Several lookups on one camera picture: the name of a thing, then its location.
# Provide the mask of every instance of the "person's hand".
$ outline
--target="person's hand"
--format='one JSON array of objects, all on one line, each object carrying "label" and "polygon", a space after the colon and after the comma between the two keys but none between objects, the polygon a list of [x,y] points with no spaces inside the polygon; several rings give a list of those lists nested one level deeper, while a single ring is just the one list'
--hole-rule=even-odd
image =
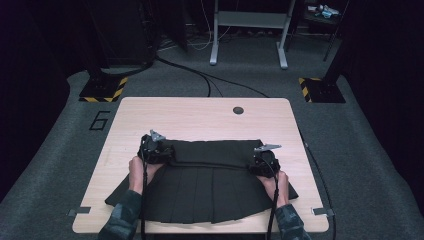
[{"label": "person's hand", "polygon": [[[277,174],[278,179],[278,200],[277,208],[289,204],[289,177],[283,171],[279,171]],[[266,178],[263,176],[257,176],[265,187],[265,191],[268,196],[274,200],[275,192],[275,180],[274,178]]]},{"label": "person's hand", "polygon": [[[143,161],[139,157],[135,156],[128,164],[128,168],[130,170],[129,189],[141,194],[143,192]],[[147,164],[147,184],[152,181],[156,171],[162,166],[163,164]]]}]

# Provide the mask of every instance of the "gray carpet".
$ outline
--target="gray carpet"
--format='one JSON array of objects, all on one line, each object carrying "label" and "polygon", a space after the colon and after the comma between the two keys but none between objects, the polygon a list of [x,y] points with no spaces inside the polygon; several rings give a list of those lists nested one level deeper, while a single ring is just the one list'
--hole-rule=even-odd
[{"label": "gray carpet", "polygon": [[[298,78],[324,76],[337,45],[323,62],[325,41],[296,37],[287,53],[289,69],[282,70],[275,41],[249,38],[221,43],[214,67],[209,65],[210,45],[202,51],[190,47],[187,53],[171,48],[158,55],[291,102],[328,186],[337,217],[337,239],[424,239],[424,220],[412,193],[374,136],[346,79],[340,77],[337,82],[346,104],[306,103],[302,96]],[[129,77],[115,103],[79,102],[78,94],[87,80],[85,72],[69,77],[71,93],[66,107],[0,205],[0,239],[95,239],[95,235],[74,233],[74,218],[67,213],[80,205],[119,101],[128,96],[206,97],[208,92],[199,76],[160,62]],[[213,81],[224,97],[263,97],[240,86]],[[220,95],[212,89],[212,97]],[[90,131],[98,111],[110,111],[102,115],[109,120],[103,131]],[[311,167],[328,207],[312,161]],[[330,229],[312,234],[313,238],[331,239],[332,223],[330,219]]]}]

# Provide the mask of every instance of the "round hole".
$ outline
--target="round hole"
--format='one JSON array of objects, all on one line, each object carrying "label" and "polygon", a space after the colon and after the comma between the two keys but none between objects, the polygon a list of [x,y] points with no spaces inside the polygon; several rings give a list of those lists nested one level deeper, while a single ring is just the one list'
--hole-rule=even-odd
[{"label": "round hole", "polygon": [[235,107],[233,108],[233,112],[237,115],[240,115],[244,112],[244,109],[242,107]]}]

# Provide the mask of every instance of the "black curtain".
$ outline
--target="black curtain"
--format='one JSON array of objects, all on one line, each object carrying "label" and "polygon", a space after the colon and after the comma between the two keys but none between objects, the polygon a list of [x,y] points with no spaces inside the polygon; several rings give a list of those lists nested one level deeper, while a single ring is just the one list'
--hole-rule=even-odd
[{"label": "black curtain", "polygon": [[343,69],[335,71],[344,72],[374,133],[424,215],[424,25],[420,5],[400,0],[355,2],[361,3],[356,3],[354,23],[349,24],[342,43],[347,46],[337,58],[343,61]]},{"label": "black curtain", "polygon": [[[87,44],[92,46],[94,58],[104,63],[83,3],[72,3],[76,9],[73,14],[89,36]],[[62,6],[63,2],[51,0],[0,3],[1,199],[34,157],[65,106],[67,77],[85,69]]]}]

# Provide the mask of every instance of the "camouflage sleeve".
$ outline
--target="camouflage sleeve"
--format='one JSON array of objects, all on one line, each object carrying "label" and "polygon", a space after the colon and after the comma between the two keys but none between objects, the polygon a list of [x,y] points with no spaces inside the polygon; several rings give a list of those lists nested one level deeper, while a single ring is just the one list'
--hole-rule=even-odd
[{"label": "camouflage sleeve", "polygon": [[281,237],[283,240],[311,239],[303,228],[303,221],[300,219],[293,205],[287,204],[275,210],[275,217],[278,222]]},{"label": "camouflage sleeve", "polygon": [[141,195],[127,190],[100,230],[98,239],[132,239],[137,230],[141,210]]}]

